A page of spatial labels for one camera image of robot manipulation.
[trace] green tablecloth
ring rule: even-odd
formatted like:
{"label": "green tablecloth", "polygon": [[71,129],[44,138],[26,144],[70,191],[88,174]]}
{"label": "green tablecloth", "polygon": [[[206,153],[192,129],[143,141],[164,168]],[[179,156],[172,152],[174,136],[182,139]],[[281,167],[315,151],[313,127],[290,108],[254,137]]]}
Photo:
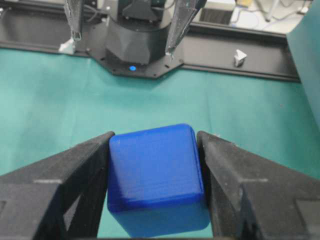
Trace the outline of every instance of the green tablecloth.
{"label": "green tablecloth", "polygon": [[313,114],[320,128],[320,1],[312,5],[299,25],[287,35]]}
{"label": "green tablecloth", "polygon": [[[107,131],[187,123],[320,178],[320,132],[297,83],[177,70],[116,77],[94,60],[0,50],[0,174]],[[100,237],[127,233],[103,211]],[[210,237],[211,227],[175,237]]]}

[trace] green fabric surface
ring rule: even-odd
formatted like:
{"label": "green fabric surface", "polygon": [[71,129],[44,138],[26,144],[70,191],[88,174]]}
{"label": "green fabric surface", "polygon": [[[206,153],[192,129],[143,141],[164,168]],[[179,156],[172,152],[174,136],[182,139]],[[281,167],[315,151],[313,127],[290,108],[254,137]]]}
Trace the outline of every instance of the green fabric surface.
{"label": "green fabric surface", "polygon": [[291,54],[301,82],[320,128],[320,1],[311,8],[299,25],[287,35]]}
{"label": "green fabric surface", "polygon": [[[187,123],[320,179],[320,132],[301,84],[182,69],[137,79],[89,58],[0,56],[0,174],[107,131]],[[99,236],[127,237],[104,206]],[[173,237],[211,235],[209,225]]]}

